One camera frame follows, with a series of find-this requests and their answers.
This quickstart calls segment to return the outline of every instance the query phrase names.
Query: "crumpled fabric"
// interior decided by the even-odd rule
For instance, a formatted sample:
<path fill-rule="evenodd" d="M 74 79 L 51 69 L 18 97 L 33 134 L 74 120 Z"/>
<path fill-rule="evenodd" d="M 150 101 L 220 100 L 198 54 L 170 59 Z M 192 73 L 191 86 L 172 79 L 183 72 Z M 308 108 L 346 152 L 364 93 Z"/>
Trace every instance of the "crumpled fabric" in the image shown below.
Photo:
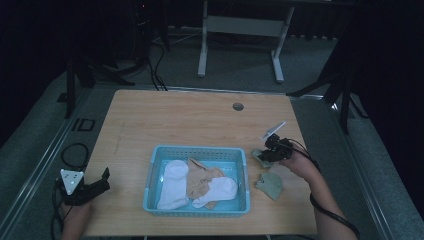
<path fill-rule="evenodd" d="M 209 182 L 212 178 L 224 177 L 224 173 L 219 168 L 207 168 L 199 161 L 189 158 L 187 161 L 187 196 L 191 199 L 198 199 L 209 191 Z M 205 205 L 206 208 L 212 209 L 217 204 L 211 201 Z"/>
<path fill-rule="evenodd" d="M 264 192 L 269 198 L 276 201 L 283 190 L 283 182 L 277 174 L 266 172 L 261 174 L 255 187 Z"/>

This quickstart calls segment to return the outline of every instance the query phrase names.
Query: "cable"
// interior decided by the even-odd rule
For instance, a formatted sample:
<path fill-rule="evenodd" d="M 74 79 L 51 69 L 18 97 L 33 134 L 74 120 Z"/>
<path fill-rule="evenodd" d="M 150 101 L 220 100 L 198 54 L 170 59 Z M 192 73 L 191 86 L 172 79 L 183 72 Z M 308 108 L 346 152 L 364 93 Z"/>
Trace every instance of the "cable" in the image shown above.
<path fill-rule="evenodd" d="M 168 89 L 166 88 L 165 83 L 163 82 L 162 78 L 157 74 L 159 64 L 162 61 L 162 57 L 163 57 L 165 51 L 164 51 L 163 47 L 160 46 L 160 44 L 158 44 L 158 43 L 152 42 L 152 45 L 159 47 L 159 49 L 161 50 L 161 55 L 160 55 L 159 60 L 156 63 L 156 66 L 155 66 L 154 69 L 153 69 L 153 66 L 152 66 L 152 62 L 150 61 L 150 58 L 147 59 L 147 64 L 149 65 L 149 69 L 150 69 L 150 78 L 152 79 L 152 83 L 155 86 L 156 90 L 158 90 L 158 91 L 160 91 L 160 90 L 168 91 Z"/>
<path fill-rule="evenodd" d="M 83 148 L 84 148 L 84 150 L 85 150 L 85 158 L 84 158 L 84 162 L 83 162 L 83 164 L 82 164 L 82 165 L 73 165 L 73 164 L 68 163 L 68 162 L 65 160 L 65 152 L 66 152 L 69 148 L 71 148 L 71 147 L 75 147 L 75 146 L 81 146 L 81 147 L 83 147 Z M 84 170 L 84 168 L 86 168 L 86 167 L 87 167 L 87 164 L 88 164 L 88 155 L 89 155 L 89 151 L 88 151 L 88 147 L 87 147 L 87 146 L 85 146 L 85 145 L 84 145 L 84 144 L 82 144 L 82 143 L 74 143 L 74 144 L 71 144 L 71 145 L 67 146 L 65 149 L 63 149 L 62 153 L 60 154 L 60 159 L 62 160 L 62 162 L 63 162 L 66 166 L 68 166 L 68 167 L 72 168 L 72 170 L 74 170 L 74 171 L 82 171 L 82 170 Z"/>
<path fill-rule="evenodd" d="M 51 222 L 50 222 L 50 237 L 51 237 L 52 240 L 56 239 L 55 232 L 54 232 L 55 221 L 57 221 L 59 223 L 60 231 L 63 230 L 63 219 L 62 219 L 62 217 L 60 216 L 60 213 L 59 213 L 60 205 L 58 205 L 57 201 L 56 201 L 57 200 L 56 199 L 56 193 L 57 193 L 58 188 L 59 188 L 59 182 L 56 179 L 55 184 L 53 186 L 53 192 L 52 192 L 53 215 L 52 215 L 52 219 L 51 219 Z"/>
<path fill-rule="evenodd" d="M 355 233 L 356 237 L 359 239 L 360 238 L 360 233 L 359 230 L 355 227 L 355 225 L 353 225 L 352 223 L 350 223 L 348 220 L 340 217 L 339 215 L 328 211 L 327 209 L 322 208 L 317 201 L 315 200 L 315 198 L 311 195 L 309 196 L 309 199 L 311 200 L 312 206 L 314 206 L 316 209 L 318 209 L 318 211 L 324 213 L 325 215 L 331 217 L 332 219 L 336 220 L 337 222 L 345 225 L 346 227 L 350 228 L 350 230 L 353 231 L 353 233 Z"/>

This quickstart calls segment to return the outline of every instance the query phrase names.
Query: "tripod leg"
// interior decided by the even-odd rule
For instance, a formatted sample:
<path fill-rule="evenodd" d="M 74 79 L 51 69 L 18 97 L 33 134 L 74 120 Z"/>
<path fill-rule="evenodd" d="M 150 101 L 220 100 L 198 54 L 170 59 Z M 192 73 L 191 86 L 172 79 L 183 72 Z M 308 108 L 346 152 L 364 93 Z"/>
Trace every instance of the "tripod leg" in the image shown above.
<path fill-rule="evenodd" d="M 349 76 L 347 77 L 345 82 L 345 87 L 343 88 L 342 109 L 340 114 L 340 126 L 342 127 L 345 134 L 349 134 L 349 131 L 347 129 L 347 117 L 349 114 L 351 85 L 352 85 L 352 77 Z"/>
<path fill-rule="evenodd" d="M 298 91 L 286 93 L 286 95 L 290 96 L 290 97 L 301 97 L 301 96 L 305 95 L 306 93 L 308 93 L 308 92 L 310 92 L 314 89 L 317 89 L 317 88 L 319 88 L 319 87 L 321 87 L 321 86 L 323 86 L 327 83 L 334 82 L 335 80 L 337 80 L 338 77 L 339 77 L 339 74 L 333 74 L 333 75 L 326 77 L 324 79 L 319 79 L 316 82 L 312 83 L 311 85 L 308 85 L 308 86 L 306 86 L 306 87 L 304 87 L 304 88 L 302 88 Z"/>
<path fill-rule="evenodd" d="M 344 79 L 340 79 L 339 81 L 333 82 L 327 89 L 327 91 L 324 94 L 324 101 L 326 103 L 335 103 L 337 99 L 339 98 L 340 94 L 343 92 L 344 88 Z"/>
<path fill-rule="evenodd" d="M 107 76 L 110 79 L 114 80 L 115 82 L 117 82 L 120 85 L 127 85 L 127 86 L 134 86 L 135 85 L 135 83 L 126 81 L 125 79 L 121 78 L 117 74 L 109 71 L 107 68 L 105 68 L 105 67 L 103 67 L 103 66 L 95 63 L 94 61 L 92 61 L 91 59 L 89 59 L 87 57 L 83 57 L 83 58 L 81 58 L 81 60 L 85 61 L 86 64 L 92 66 L 97 71 L 101 72 L 102 74 L 104 74 L 105 76 Z"/>

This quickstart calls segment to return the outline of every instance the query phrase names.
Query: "blue crate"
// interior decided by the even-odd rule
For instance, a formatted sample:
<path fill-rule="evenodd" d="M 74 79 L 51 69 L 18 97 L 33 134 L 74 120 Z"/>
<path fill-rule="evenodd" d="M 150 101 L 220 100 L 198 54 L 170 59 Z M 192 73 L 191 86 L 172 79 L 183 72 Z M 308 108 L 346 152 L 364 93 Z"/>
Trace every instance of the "blue crate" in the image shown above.
<path fill-rule="evenodd" d="M 238 185 L 237 197 L 219 201 L 211 210 L 194 208 L 190 203 L 175 210 L 157 209 L 162 191 L 163 174 L 167 163 L 173 160 L 187 162 L 189 158 L 200 161 L 206 167 L 219 168 L 226 177 Z M 158 145 L 153 151 L 143 199 L 144 210 L 156 216 L 168 217 L 240 217 L 250 211 L 250 191 L 246 157 L 243 149 L 201 146 Z"/>

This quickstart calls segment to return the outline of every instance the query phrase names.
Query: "beige cloth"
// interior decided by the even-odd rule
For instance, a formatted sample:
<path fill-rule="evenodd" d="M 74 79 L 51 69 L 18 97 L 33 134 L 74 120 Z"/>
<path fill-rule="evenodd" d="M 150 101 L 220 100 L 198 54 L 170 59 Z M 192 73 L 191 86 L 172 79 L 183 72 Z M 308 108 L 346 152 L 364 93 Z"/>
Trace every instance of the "beige cloth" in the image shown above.
<path fill-rule="evenodd" d="M 187 196 L 191 199 L 204 196 L 209 191 L 208 183 L 212 181 L 212 178 L 224 177 L 224 173 L 219 168 L 207 168 L 193 158 L 188 159 L 188 169 Z M 215 205 L 216 202 L 209 202 L 205 207 L 212 209 Z"/>

